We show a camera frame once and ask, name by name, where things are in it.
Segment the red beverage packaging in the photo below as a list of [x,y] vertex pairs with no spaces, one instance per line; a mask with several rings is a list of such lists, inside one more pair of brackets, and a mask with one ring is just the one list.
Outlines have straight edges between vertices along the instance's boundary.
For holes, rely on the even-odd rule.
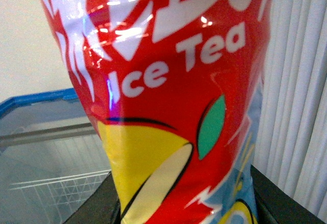
[[250,164],[271,0],[41,0],[121,223],[258,223]]

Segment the blue freezer rim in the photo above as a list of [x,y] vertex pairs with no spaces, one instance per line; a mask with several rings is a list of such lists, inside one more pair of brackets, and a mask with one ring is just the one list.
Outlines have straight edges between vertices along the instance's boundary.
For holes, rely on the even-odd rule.
[[16,107],[39,102],[53,101],[56,99],[72,100],[77,98],[78,97],[74,88],[14,96],[0,103],[0,118],[4,113]]

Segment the black surface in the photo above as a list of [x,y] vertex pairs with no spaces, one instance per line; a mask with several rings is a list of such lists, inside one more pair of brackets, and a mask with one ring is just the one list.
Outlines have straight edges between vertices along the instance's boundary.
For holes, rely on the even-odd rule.
[[94,194],[65,222],[65,224],[120,224],[120,205],[112,175],[98,187]]
[[283,193],[253,166],[251,175],[259,224],[324,224],[323,221]]
[[[308,210],[284,194],[256,168],[251,168],[259,224],[324,224]],[[65,224],[120,224],[120,206],[109,174],[95,193]]]

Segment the red packaging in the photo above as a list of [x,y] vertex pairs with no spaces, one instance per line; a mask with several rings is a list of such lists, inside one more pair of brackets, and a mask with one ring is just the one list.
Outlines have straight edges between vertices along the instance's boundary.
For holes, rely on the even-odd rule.
[[258,223],[249,168],[270,1],[42,0],[122,223]]

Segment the green leaf graphic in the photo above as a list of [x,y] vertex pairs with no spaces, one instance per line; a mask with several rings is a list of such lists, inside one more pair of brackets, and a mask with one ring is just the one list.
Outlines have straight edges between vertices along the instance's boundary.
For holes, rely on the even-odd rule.
[[215,146],[225,120],[225,96],[222,95],[211,106],[203,119],[198,137],[199,159],[202,160]]

